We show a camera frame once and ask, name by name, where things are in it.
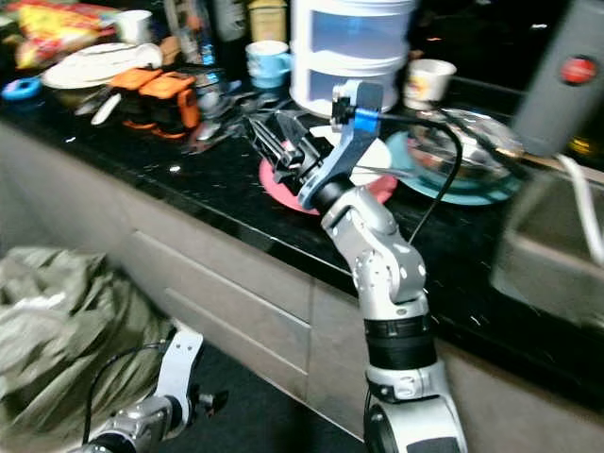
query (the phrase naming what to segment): black granite countertop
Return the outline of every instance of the black granite countertop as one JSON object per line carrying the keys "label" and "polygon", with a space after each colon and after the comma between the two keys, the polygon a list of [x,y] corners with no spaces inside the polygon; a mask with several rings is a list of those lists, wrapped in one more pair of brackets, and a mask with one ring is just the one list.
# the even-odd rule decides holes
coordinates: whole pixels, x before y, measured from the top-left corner
{"label": "black granite countertop", "polygon": [[[518,93],[463,80],[449,105],[473,106],[505,120]],[[317,217],[280,206],[258,181],[260,158],[243,140],[198,156],[120,125],[92,128],[57,100],[1,104],[0,121],[60,148],[124,183],[223,230],[275,258],[354,294],[349,272]],[[387,207],[409,236],[430,200],[399,184]],[[415,246],[428,268],[437,334],[470,352],[592,409],[604,408],[604,342],[499,294],[489,284],[508,203],[442,204]]]}

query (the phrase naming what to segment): stainless steel bowl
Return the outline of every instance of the stainless steel bowl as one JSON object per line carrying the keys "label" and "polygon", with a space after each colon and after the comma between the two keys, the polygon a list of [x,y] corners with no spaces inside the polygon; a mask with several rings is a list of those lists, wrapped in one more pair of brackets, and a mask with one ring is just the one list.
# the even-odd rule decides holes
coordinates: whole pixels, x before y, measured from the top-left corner
{"label": "stainless steel bowl", "polygon": [[[523,147],[519,139],[505,125],[488,115],[463,109],[445,109],[450,116],[463,122],[473,132],[487,138],[501,153],[511,159],[520,159]],[[463,145],[463,161],[452,187],[474,187],[494,184],[510,176],[511,172],[493,158],[476,139],[448,121],[438,110],[421,111],[418,117],[447,124],[460,138]],[[455,145],[441,131],[424,126],[410,130],[409,154],[419,176],[435,184],[442,184],[449,175],[456,157]]]}

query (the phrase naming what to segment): crumpled fabric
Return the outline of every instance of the crumpled fabric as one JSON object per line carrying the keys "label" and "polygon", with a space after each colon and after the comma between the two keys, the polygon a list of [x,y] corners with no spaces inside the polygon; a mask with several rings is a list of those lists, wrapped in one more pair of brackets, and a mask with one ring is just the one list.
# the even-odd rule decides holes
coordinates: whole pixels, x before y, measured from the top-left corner
{"label": "crumpled fabric", "polygon": [[[166,338],[170,328],[104,255],[10,250],[0,260],[0,446],[23,450],[32,439],[80,437],[95,373],[118,352]],[[148,350],[111,366],[96,387],[93,426],[148,393],[160,359]]]}

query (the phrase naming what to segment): dark floor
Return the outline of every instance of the dark floor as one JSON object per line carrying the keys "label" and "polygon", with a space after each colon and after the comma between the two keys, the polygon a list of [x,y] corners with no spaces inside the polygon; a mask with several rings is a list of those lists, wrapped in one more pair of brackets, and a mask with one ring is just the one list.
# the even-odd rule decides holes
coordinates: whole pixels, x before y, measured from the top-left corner
{"label": "dark floor", "polygon": [[364,453],[364,444],[207,345],[196,371],[202,393],[229,391],[211,419],[161,445],[160,453]]}

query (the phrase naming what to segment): white plastic container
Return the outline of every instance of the white plastic container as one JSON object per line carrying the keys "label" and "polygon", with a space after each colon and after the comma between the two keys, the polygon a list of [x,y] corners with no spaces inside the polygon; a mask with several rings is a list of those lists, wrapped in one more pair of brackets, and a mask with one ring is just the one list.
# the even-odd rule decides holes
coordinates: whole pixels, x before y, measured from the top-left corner
{"label": "white plastic container", "polygon": [[396,72],[414,0],[294,0],[292,99],[320,116],[331,114],[333,85],[347,79],[384,87],[382,108],[397,101]]}

